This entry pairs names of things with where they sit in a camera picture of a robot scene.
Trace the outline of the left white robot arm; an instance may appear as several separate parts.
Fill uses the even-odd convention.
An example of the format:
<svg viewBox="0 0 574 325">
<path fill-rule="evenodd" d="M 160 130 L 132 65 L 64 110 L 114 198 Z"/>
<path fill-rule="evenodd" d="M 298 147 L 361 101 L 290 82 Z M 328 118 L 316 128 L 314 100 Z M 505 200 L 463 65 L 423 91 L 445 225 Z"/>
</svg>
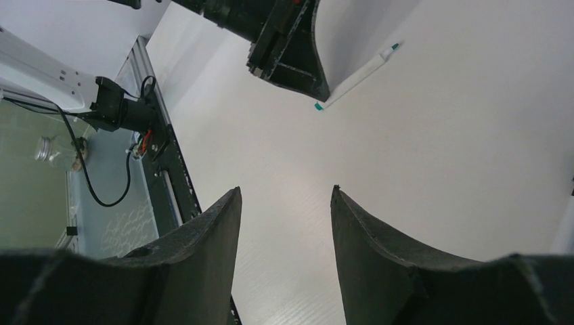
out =
<svg viewBox="0 0 574 325">
<path fill-rule="evenodd" d="M 315 41 L 318 1 L 181 1 L 180 6 L 249 41 L 247 66 L 254 76 L 321 102 L 330 97 Z M 152 85 L 129 99 L 109 78 L 71 68 L 5 29 L 1 76 L 96 129 L 145 133 L 158 118 Z"/>
</svg>

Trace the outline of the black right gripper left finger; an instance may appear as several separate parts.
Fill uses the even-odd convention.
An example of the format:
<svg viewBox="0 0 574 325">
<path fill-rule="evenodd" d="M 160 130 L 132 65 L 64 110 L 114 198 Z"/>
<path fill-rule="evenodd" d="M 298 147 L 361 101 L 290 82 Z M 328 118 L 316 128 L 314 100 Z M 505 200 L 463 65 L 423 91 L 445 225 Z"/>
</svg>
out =
<svg viewBox="0 0 574 325">
<path fill-rule="evenodd" d="M 233 324 L 239 188 L 124 257 L 1 252 L 2 324 Z"/>
</svg>

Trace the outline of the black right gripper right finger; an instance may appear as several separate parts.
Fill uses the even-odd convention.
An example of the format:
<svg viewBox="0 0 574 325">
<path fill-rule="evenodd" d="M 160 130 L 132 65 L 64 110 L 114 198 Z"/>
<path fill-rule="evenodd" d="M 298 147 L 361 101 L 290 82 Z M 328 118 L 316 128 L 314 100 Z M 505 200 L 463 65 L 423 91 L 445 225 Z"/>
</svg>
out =
<svg viewBox="0 0 574 325">
<path fill-rule="evenodd" d="M 572 324 L 573 257 L 514 253 L 475 261 L 424 244 L 331 197 L 348 324 Z"/>
</svg>

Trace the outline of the white pen green end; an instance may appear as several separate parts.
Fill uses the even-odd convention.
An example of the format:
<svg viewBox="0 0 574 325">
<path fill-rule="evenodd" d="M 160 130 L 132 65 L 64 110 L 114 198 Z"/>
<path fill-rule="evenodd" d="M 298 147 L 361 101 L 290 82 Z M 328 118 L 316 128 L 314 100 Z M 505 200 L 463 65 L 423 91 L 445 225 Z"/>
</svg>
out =
<svg viewBox="0 0 574 325">
<path fill-rule="evenodd" d="M 382 67 L 400 47 L 401 43 L 395 43 L 382 52 L 377 53 L 365 65 L 357 69 L 353 74 L 351 74 L 341 84 L 339 84 L 334 89 L 334 91 L 332 91 L 330 97 L 325 102 L 316 102 L 314 105 L 315 109 L 322 111 L 334 104 L 336 101 L 350 92 L 353 88 L 365 81 L 380 67 Z"/>
</svg>

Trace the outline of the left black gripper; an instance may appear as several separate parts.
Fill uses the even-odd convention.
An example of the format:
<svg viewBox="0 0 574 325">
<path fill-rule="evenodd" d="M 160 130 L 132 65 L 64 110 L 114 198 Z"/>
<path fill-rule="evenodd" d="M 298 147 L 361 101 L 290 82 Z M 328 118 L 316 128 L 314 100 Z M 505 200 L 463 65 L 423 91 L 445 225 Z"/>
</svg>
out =
<svg viewBox="0 0 574 325">
<path fill-rule="evenodd" d="M 250 42 L 250 73 L 317 101 L 330 97 L 315 40 L 319 1 L 176 1 Z"/>
</svg>

